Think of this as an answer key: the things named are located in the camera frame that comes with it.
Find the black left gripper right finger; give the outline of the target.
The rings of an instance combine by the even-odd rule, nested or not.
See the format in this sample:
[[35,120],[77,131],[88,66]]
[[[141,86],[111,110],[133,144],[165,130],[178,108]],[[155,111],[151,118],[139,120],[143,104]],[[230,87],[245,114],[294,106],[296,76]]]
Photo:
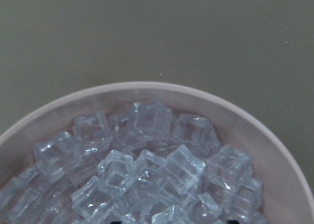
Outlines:
[[238,224],[237,220],[227,220],[226,224]]

